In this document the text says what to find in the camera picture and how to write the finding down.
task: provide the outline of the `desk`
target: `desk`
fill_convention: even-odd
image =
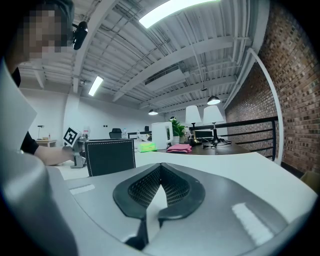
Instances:
[[[55,146],[56,146],[56,142],[57,142],[56,139],[54,139],[54,140],[36,139],[35,141],[36,141],[36,143],[38,143],[40,146],[48,147],[48,148],[55,147]]]
[[[256,152],[218,155],[135,152],[137,167],[155,163],[187,166],[233,180],[273,206],[288,223],[309,212],[317,194],[291,173]],[[56,167],[65,180],[88,177],[87,167]]]
[[[192,147],[192,151],[189,153],[179,153],[172,152],[168,154],[184,154],[184,155],[200,155],[200,156],[214,156],[214,155],[234,155],[234,154],[244,154],[249,153],[250,151],[245,148],[238,146],[235,143],[229,145],[218,145],[216,148],[211,148],[212,144],[210,142],[204,142],[202,145],[197,145]],[[157,150],[157,152],[166,153],[166,149]]]

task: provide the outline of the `fluorescent light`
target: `fluorescent light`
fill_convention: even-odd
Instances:
[[[99,88],[102,82],[103,82],[103,79],[100,76],[97,76],[90,88],[89,95],[91,96],[95,95],[97,89]]]
[[[139,22],[146,28],[150,28],[153,24],[162,20],[163,18],[180,11],[182,9],[188,8],[190,6],[213,2],[217,0],[170,0],[168,2],[163,3],[157,8],[153,9],[145,16],[143,16]]]
[[[155,115],[158,115],[158,112],[157,112],[157,111],[154,111],[153,109],[151,109],[151,110],[149,111],[149,115],[150,115],[150,116],[155,116]]]

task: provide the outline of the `cable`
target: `cable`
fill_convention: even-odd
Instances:
[[[211,147],[211,149],[216,149],[217,147],[222,147],[226,145],[231,145],[232,142],[230,140],[220,138],[218,143],[213,143],[212,141],[207,140],[206,138],[202,138],[203,140],[206,140],[207,142],[210,142],[212,145],[202,145],[204,149]]]

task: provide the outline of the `white desk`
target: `white desk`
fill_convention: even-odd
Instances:
[[[253,152],[231,155],[184,155],[135,152],[137,167],[171,163],[229,178],[268,202],[291,223],[310,211],[317,194],[291,173]],[[71,169],[72,161],[57,167],[65,180],[88,177],[87,167]]]
[[[43,146],[43,147],[55,147],[56,146],[56,142],[57,140],[56,139],[53,139],[53,140],[48,140],[48,139],[36,139],[35,140],[36,143],[38,143],[40,146]]]

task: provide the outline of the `white wall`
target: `white wall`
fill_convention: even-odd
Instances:
[[[141,111],[84,97],[80,98],[78,110],[83,116],[83,126],[90,127],[90,139],[93,140],[109,139],[112,128],[120,128],[122,131],[126,128],[128,133],[137,130],[142,132],[145,126],[149,126],[151,130],[152,123],[165,121],[164,116],[149,115],[149,109]]]
[[[225,114],[225,110],[224,110],[224,108],[223,108],[223,105],[222,105],[222,103],[220,103],[220,104],[218,104],[217,106],[218,106],[218,108],[219,108],[219,110],[220,110],[220,113],[221,113],[221,115],[222,115],[222,117],[223,117],[223,121],[221,121],[221,122],[216,122],[215,124],[216,124],[216,125],[218,125],[218,124],[225,124],[225,123],[226,123],[226,114]],[[207,107],[207,106],[199,106],[199,107],[198,107],[201,120],[204,119],[204,109],[205,109],[206,107]],[[175,112],[167,113],[167,114],[165,115],[165,118],[166,118],[166,120],[169,120],[170,117],[172,117],[172,116],[173,116],[173,117],[176,117],[177,120],[180,121],[183,126],[192,127],[192,125],[190,125],[190,124],[187,124],[187,125],[186,125],[186,110],[185,110],[185,109],[184,109],[184,110],[180,110],[180,111],[175,111]],[[208,124],[202,124],[201,122],[195,124],[195,126],[204,126],[204,125],[207,126]],[[228,130],[227,130],[227,128],[217,128],[217,129],[216,129],[216,133],[217,133],[218,136],[219,136],[219,135],[227,135],[227,134],[228,134]]]
[[[63,146],[64,116],[67,94],[38,89],[20,89],[28,102],[37,112],[37,116],[30,126],[29,133],[33,139],[38,138],[38,125],[40,138],[51,135],[57,140],[57,146]],[[90,139],[109,139],[112,128],[126,128],[127,132],[142,132],[145,126],[157,122],[164,122],[163,115],[148,115],[148,108],[138,110],[105,101],[81,97],[77,112],[74,113],[72,127],[83,131],[85,126],[90,127]]]
[[[29,128],[33,139],[38,138],[38,126],[40,138],[48,137],[57,140],[57,145],[62,145],[64,113],[67,94],[36,89],[20,89],[37,115]]]

